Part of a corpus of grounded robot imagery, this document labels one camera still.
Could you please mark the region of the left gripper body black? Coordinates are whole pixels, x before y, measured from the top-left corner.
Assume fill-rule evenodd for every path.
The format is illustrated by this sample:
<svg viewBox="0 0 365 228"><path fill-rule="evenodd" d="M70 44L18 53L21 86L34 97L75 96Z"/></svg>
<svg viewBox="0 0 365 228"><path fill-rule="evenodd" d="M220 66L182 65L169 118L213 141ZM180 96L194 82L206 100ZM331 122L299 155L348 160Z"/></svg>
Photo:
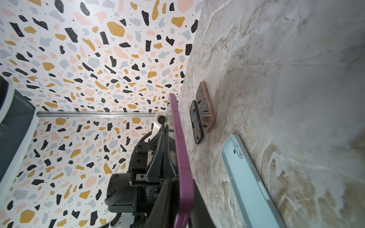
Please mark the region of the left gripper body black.
<svg viewBox="0 0 365 228"><path fill-rule="evenodd" d="M135 147L129 163L129 183L131 187L159 186L160 182L147 181L147 161L149 155L149 143L139 142Z"/></svg>

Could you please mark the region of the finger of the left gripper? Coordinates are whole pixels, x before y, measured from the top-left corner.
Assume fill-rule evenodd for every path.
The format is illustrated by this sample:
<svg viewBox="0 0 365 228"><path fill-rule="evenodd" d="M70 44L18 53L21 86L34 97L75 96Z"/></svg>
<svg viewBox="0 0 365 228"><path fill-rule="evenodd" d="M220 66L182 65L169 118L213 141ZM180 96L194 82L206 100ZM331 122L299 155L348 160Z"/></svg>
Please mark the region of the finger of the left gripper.
<svg viewBox="0 0 365 228"><path fill-rule="evenodd" d="M177 179L175 142L170 137L170 133L173 132L169 125L164 124L157 135L152 138L149 149L153 151L153 154L146 170L147 182L163 182L168 179Z"/></svg>

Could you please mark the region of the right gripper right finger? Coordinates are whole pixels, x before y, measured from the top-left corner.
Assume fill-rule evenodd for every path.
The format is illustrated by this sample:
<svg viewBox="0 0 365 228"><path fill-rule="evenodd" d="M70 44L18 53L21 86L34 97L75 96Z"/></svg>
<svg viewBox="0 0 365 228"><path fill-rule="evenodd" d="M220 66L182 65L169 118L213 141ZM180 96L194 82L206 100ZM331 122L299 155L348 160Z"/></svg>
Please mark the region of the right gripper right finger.
<svg viewBox="0 0 365 228"><path fill-rule="evenodd" d="M215 228L215 224L207 210L201 193L194 181L194 205L190 215L191 228Z"/></svg>

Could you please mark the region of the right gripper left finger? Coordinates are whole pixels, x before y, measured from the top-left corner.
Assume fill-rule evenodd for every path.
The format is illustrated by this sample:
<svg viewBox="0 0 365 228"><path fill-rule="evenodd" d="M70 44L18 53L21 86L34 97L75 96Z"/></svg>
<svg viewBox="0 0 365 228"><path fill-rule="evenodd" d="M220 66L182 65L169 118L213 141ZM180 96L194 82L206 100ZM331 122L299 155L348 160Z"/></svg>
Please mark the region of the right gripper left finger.
<svg viewBox="0 0 365 228"><path fill-rule="evenodd" d="M170 179L164 181L155 205L147 218L144 228L172 228L171 193L173 183Z"/></svg>

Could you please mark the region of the black phone case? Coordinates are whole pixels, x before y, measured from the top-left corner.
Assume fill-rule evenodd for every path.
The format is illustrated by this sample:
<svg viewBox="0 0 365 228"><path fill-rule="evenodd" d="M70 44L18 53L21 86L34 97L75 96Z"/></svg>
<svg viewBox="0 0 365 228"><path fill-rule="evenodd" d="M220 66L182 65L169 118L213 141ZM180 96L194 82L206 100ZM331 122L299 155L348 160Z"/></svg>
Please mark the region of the black phone case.
<svg viewBox="0 0 365 228"><path fill-rule="evenodd" d="M195 142L195 144L199 144L203 140L204 132L202 129L200 115L198 112L197 102L195 100L193 100L191 103L191 106L189 109L189 114L190 114L191 123L192 123L194 142Z"/></svg>

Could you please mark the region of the light blue phone case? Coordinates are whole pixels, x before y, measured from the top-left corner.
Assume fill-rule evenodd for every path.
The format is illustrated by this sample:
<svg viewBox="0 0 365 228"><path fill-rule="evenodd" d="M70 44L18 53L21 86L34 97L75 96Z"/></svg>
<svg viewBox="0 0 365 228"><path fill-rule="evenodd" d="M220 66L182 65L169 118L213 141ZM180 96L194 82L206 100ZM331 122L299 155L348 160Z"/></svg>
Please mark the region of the light blue phone case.
<svg viewBox="0 0 365 228"><path fill-rule="evenodd" d="M286 227L238 135L228 138L221 155L246 227Z"/></svg>

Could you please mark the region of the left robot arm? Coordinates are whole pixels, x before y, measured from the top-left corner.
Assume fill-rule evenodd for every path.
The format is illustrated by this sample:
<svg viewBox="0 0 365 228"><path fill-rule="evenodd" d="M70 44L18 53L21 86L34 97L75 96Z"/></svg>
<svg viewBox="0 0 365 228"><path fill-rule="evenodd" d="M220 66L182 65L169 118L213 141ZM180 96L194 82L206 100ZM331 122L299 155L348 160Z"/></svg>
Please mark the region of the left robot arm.
<svg viewBox="0 0 365 228"><path fill-rule="evenodd" d="M179 171L174 130L164 124L150 142L143 136L135 146L126 173L110 178L105 204L116 214L109 223L121 225L123 215L131 215L131 228L172 228L180 204Z"/></svg>

